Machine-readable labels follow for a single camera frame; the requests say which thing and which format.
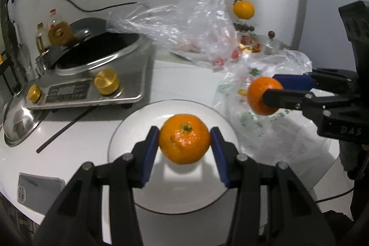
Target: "induction stove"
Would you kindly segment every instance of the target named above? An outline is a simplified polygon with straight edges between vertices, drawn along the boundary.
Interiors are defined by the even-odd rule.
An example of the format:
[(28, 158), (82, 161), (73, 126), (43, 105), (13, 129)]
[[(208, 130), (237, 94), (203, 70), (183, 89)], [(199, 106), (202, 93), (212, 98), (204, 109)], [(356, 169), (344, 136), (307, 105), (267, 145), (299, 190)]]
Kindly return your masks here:
[(145, 35), (106, 32), (92, 37), (66, 52), (35, 82), (26, 107), (50, 110), (138, 102), (150, 53), (151, 40)]

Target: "chopstick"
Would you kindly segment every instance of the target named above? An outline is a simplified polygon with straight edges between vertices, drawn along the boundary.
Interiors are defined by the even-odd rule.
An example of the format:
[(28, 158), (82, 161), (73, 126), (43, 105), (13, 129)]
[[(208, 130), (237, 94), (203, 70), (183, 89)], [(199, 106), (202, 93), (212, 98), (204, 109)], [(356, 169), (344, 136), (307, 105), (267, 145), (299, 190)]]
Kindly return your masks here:
[(69, 129), (73, 124), (75, 124), (77, 121), (85, 117), (89, 112), (94, 110), (97, 107), (91, 107), (85, 112), (83, 112), (81, 115), (79, 115), (76, 119), (69, 122), (66, 126), (64, 126), (61, 130), (59, 130), (56, 134), (54, 134), (50, 139), (48, 139), (44, 144), (42, 144), (37, 150), (37, 153), (40, 153), (42, 150), (45, 149), (46, 146), (48, 146), (52, 141), (54, 141), (57, 137), (59, 137), (63, 132), (65, 132), (67, 129)]

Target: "orange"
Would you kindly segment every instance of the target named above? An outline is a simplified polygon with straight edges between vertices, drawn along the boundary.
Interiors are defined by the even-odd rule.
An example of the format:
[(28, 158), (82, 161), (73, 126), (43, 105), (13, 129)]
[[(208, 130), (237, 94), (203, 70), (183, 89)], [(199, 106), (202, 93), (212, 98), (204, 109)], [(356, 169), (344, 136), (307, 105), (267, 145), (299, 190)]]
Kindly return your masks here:
[(168, 159), (177, 164), (197, 162), (208, 150), (209, 145), (209, 130), (194, 115), (174, 115), (160, 130), (160, 149)]
[(247, 101), (256, 114), (271, 115), (279, 109), (267, 107), (263, 103), (263, 94), (268, 89), (283, 89), (283, 86), (271, 77), (259, 77), (251, 83), (247, 91)]
[(250, 19), (255, 14), (255, 9), (247, 0), (235, 0), (233, 4), (233, 13), (240, 19)]

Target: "smartphone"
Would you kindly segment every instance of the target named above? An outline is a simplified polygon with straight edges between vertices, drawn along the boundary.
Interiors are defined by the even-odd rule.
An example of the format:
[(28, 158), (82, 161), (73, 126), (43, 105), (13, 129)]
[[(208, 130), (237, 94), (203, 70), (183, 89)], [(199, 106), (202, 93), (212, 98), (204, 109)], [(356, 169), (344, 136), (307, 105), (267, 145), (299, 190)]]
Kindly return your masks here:
[(65, 182), (60, 178), (19, 173), (17, 201), (35, 212), (46, 215), (64, 186)]

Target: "power cord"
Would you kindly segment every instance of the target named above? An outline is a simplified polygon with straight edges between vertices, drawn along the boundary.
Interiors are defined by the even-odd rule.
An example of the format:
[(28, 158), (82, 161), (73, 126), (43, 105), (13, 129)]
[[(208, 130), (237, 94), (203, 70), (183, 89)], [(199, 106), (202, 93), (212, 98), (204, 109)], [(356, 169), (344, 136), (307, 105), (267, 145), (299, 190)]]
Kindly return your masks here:
[(126, 5), (134, 5), (138, 2), (125, 2), (125, 3), (119, 3), (117, 5), (112, 5), (112, 6), (108, 6), (108, 7), (104, 7), (104, 8), (101, 8), (101, 9), (97, 9), (97, 10), (85, 10), (85, 9), (82, 9), (80, 6), (76, 5), (73, 1), (71, 0), (66, 0), (67, 2), (69, 2), (72, 6), (74, 6), (76, 9), (79, 9), (80, 11), (82, 12), (85, 12), (85, 13), (91, 13), (91, 12), (100, 12), (100, 11), (104, 11), (106, 9), (110, 9), (110, 8), (115, 8), (115, 7), (120, 7), (120, 6), (126, 6)]
[(328, 198), (324, 198), (324, 199), (318, 200), (315, 203), (318, 204), (318, 203), (321, 203), (321, 202), (326, 202), (326, 201), (329, 201), (329, 200), (333, 200), (333, 199), (336, 199), (336, 198), (343, 197), (343, 196), (345, 196), (347, 194), (350, 194), (353, 190), (354, 190), (354, 188), (352, 188), (352, 189), (350, 189), (347, 192), (344, 192), (342, 194), (339, 194), (339, 195), (336, 195), (336, 196), (332, 196), (332, 197), (328, 197)]

